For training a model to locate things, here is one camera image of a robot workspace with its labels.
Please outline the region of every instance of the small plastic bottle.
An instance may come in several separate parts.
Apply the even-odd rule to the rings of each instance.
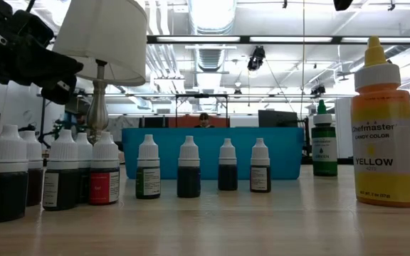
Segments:
[[[180,198],[200,196],[200,158],[199,148],[193,136],[186,136],[186,141],[179,150],[177,195]]]
[[[251,157],[251,192],[269,193],[271,191],[270,157],[263,138],[257,138]]]
[[[410,207],[410,96],[398,90],[399,67],[386,62],[372,36],[364,67],[355,73],[352,144],[357,200]]]
[[[25,216],[27,188],[26,142],[16,125],[4,125],[0,134],[0,222]]]
[[[218,189],[235,191],[238,188],[238,169],[235,147],[230,139],[224,139],[219,151]]]
[[[332,127],[333,118],[327,114],[323,100],[319,101],[317,115],[313,117],[315,127],[312,133],[312,171],[315,176],[337,176],[336,132]]]
[[[79,185],[78,146],[70,130],[63,129],[59,138],[51,144],[43,182],[43,208],[68,210],[76,207]]]
[[[80,172],[80,185],[78,187],[78,203],[88,203],[90,193],[90,167],[93,159],[93,146],[88,141],[85,132],[77,135],[75,140],[78,146],[78,171]]]
[[[90,205],[102,206],[118,201],[120,196],[120,160],[118,146],[109,132],[102,132],[93,147],[90,170]]]
[[[161,169],[158,152],[153,135],[146,134],[143,143],[139,146],[139,158],[137,159],[135,197],[138,199],[154,199],[161,196]]]
[[[37,206],[42,200],[43,159],[42,145],[36,139],[35,131],[25,131],[28,158],[28,195],[26,206]]]

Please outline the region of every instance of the white label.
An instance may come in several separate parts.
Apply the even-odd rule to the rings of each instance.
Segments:
[[[355,171],[410,174],[410,119],[352,123]]]
[[[337,161],[336,138],[323,137],[312,139],[313,161]]]
[[[267,168],[251,168],[251,188],[253,190],[267,190]]]
[[[58,179],[59,174],[45,174],[43,182],[43,206],[56,207],[56,202],[58,200]]]
[[[161,169],[143,170],[143,195],[151,196],[161,193]]]
[[[109,202],[114,202],[120,197],[120,172],[110,173]]]

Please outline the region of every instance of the green squeeze bottle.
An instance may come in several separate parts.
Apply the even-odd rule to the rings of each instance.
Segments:
[[[313,117],[312,128],[312,169],[315,176],[337,176],[336,131],[332,127],[333,119],[327,114],[325,103],[319,101],[317,115]]]

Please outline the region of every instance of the computer monitor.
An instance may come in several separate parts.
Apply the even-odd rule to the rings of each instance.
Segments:
[[[298,127],[297,113],[259,110],[259,127]]]

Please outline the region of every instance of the red label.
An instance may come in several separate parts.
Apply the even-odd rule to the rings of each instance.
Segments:
[[[110,202],[110,173],[90,174],[90,203]]]

